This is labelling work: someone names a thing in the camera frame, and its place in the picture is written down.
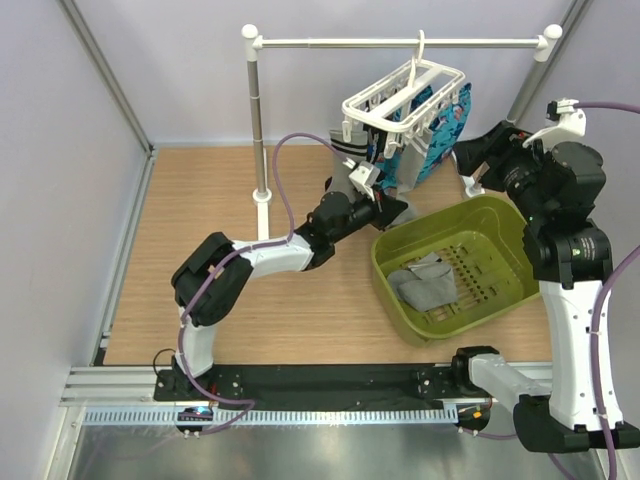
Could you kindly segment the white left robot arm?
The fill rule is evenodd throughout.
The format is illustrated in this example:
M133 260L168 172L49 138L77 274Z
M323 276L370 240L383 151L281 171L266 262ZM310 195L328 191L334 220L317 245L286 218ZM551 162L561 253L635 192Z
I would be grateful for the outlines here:
M216 326L233 309L249 281L273 274L304 272L325 264L335 245L371 225L382 231L408 210L408 202L376 189L354 201L328 192L306 220L287 235L266 241L233 241L210 234L173 274L180 330L172 360L172 386L190 400L209 398Z

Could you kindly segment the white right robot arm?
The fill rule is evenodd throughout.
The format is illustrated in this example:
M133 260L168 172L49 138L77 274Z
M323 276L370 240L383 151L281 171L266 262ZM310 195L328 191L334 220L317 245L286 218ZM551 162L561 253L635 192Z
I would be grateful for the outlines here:
M484 188L505 193L524 218L523 249L549 321L552 384L478 346L453 357L453 389L502 403L531 452L637 448L639 430L624 419L611 378L611 243L590 217L606 182L602 156L565 133L529 133L506 121L458 143L454 156L461 174L478 173Z

